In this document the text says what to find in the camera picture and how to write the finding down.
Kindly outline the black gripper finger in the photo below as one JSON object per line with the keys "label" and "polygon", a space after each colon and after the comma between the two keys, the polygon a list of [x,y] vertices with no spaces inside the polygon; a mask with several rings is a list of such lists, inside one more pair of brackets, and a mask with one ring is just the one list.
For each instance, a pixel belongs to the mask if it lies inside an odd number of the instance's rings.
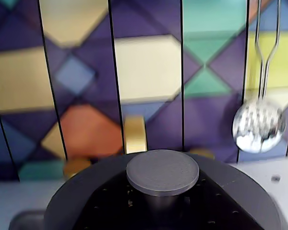
{"label": "black gripper finger", "polygon": [[181,230],[251,230],[252,219],[204,172],[180,195]]}
{"label": "black gripper finger", "polygon": [[123,171],[98,187],[87,200],[74,230],[147,230],[149,212],[143,195]]}

